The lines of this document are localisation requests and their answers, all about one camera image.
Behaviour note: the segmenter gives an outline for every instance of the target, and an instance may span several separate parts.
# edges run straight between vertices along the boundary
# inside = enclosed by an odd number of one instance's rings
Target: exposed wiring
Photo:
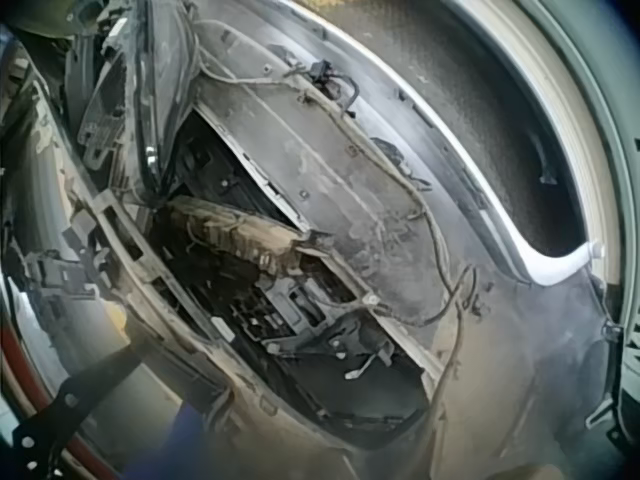
[[[444,318],[450,311],[451,308],[456,304],[456,302],[459,300],[460,294],[462,292],[462,286],[464,285],[464,281],[467,277],[467,274],[469,273],[469,271],[473,271],[475,272],[475,268],[472,270],[471,269],[471,265],[467,265],[464,270],[462,271],[462,273],[460,274],[460,277],[458,278],[458,281],[456,282],[453,291],[451,292],[451,294],[449,295],[449,298],[447,299],[447,303],[444,305],[444,307],[435,315],[433,315],[432,317],[428,317],[425,318],[424,320],[419,320],[417,322],[410,322],[401,318],[398,318],[398,321],[400,323],[403,323],[405,325],[409,325],[411,327],[426,327],[427,325],[431,325],[439,320],[441,320],[442,318]]]
[[[440,380],[436,385],[436,389],[433,392],[433,397],[431,398],[429,406],[429,413],[427,414],[427,418],[424,423],[424,429],[422,430],[422,434],[418,437],[418,445],[413,450],[416,453],[406,464],[404,464],[402,471],[399,472],[399,475],[396,477],[400,480],[415,479],[416,474],[419,473],[420,465],[424,465],[424,461],[429,460],[427,451],[429,449],[431,438],[435,432],[436,422],[441,415],[444,392],[451,380],[451,377],[453,376],[453,372],[455,372],[458,366],[458,356],[460,355],[460,350],[462,349],[462,343],[464,340],[464,310],[460,308],[458,302],[455,303],[457,307],[457,331],[453,349],[451,350],[449,360],[442,371]]]
[[[198,50],[200,51],[200,53],[202,53],[204,56],[216,60],[216,58],[209,53],[206,48],[202,47],[202,45],[198,46]],[[211,78],[212,80],[215,80],[217,82],[221,82],[221,83],[227,83],[229,85],[289,85],[289,83],[287,82],[287,78],[294,75],[294,74],[302,74],[305,72],[305,70],[301,70],[300,66],[296,66],[293,67],[291,70],[289,70],[288,72],[285,72],[282,77],[280,78],[273,78],[273,77],[256,77],[256,78],[231,78],[231,77],[223,77],[222,75],[218,75],[216,73],[213,73],[211,70],[209,70],[209,67],[205,64],[205,62],[202,60],[202,57],[200,58],[200,68],[202,69],[202,71],[204,72],[204,74]]]

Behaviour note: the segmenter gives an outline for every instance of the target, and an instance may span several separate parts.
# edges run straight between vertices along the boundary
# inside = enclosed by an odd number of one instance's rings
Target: screw
[[[380,297],[373,293],[367,293],[362,299],[362,303],[365,305],[376,306],[380,303]]]
[[[267,345],[267,353],[270,355],[277,355],[280,353],[280,345],[277,343],[270,343]]]
[[[31,437],[24,437],[20,442],[24,448],[32,448],[36,442]]]
[[[64,403],[67,404],[67,407],[74,408],[76,405],[78,405],[78,399],[73,393],[67,393],[64,396]]]

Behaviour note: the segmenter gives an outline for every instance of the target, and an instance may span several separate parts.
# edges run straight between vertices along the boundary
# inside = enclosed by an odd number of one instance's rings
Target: bolt hole
[[[20,442],[24,448],[33,448],[36,442],[31,437],[24,437]]]

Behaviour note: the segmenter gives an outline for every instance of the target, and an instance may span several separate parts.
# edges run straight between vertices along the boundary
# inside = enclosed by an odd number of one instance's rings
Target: metal bracket
[[[110,253],[107,247],[96,252],[90,241],[90,235],[97,227],[94,218],[86,210],[80,210],[72,220],[71,226],[62,232],[62,237],[67,245],[78,255],[84,271],[91,283],[94,283],[100,291],[100,296],[105,300],[117,300],[111,292],[111,282],[107,275],[101,271],[106,257]]]
[[[595,428],[597,425],[607,421],[614,421],[615,404],[611,395],[607,395],[605,399],[596,407],[591,415],[584,421],[587,430]]]
[[[20,478],[54,478],[60,454],[80,424],[140,365],[127,346],[65,380],[51,404],[13,431]]]
[[[63,260],[57,250],[29,253],[24,259],[31,288],[43,297],[59,295],[72,299],[92,299],[95,292],[87,289],[89,279],[80,262]]]
[[[607,319],[602,326],[602,336],[609,343],[620,343],[624,337],[624,327]]]

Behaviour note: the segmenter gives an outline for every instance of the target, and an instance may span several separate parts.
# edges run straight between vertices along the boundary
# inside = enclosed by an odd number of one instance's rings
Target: black mounting bracket
[[[140,357],[127,346],[69,377],[49,406],[18,425],[13,449],[20,478],[54,478],[62,450],[80,424],[138,365]]]

